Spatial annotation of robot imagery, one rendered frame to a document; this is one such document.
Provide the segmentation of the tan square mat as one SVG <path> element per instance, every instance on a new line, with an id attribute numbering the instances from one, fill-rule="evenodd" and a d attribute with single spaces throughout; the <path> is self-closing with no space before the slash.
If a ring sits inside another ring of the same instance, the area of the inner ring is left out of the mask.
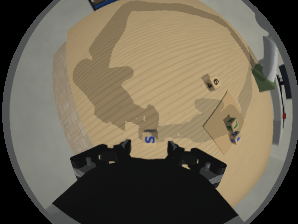
<path id="1" fill-rule="evenodd" d="M 235 103 L 229 91 L 227 91 L 213 114 L 203 125 L 203 128 L 214 140 L 214 142 L 217 144 L 224 155 L 232 146 L 229 137 L 232 132 L 229 132 L 227 130 L 225 124 L 230 119 L 230 117 L 237 118 L 239 127 L 236 131 L 241 131 L 245 121 L 237 104 Z"/>

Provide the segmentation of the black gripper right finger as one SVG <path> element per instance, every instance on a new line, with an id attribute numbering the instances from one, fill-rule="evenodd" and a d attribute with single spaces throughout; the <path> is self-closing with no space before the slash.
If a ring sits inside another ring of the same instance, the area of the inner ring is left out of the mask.
<path id="1" fill-rule="evenodd" d="M 166 158 L 159 163 L 177 166 L 182 166 L 182 164 L 188 165 L 191 170 L 200 172 L 200 174 L 205 176 L 215 188 L 218 187 L 227 167 L 226 163 L 198 148 L 191 148 L 190 151 L 185 151 L 185 148 L 179 147 L 173 141 L 168 141 L 167 154 Z"/>

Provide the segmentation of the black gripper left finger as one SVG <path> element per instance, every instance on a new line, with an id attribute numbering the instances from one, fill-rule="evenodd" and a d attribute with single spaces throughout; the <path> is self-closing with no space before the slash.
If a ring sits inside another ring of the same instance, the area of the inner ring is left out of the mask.
<path id="1" fill-rule="evenodd" d="M 123 148 L 124 147 L 124 148 Z M 117 149 L 120 148 L 120 149 Z M 70 158 L 71 164 L 77 180 L 82 177 L 87 171 L 92 168 L 104 164 L 109 164 L 109 161 L 114 162 L 134 162 L 135 159 L 130 156 L 131 139 L 126 139 L 120 145 L 114 145 L 113 148 L 108 148 L 106 144 L 100 144 L 82 153 L 79 153 Z M 115 155 L 114 155 L 115 154 Z M 99 159 L 100 155 L 100 159 Z M 99 162 L 100 161 L 100 162 Z"/>

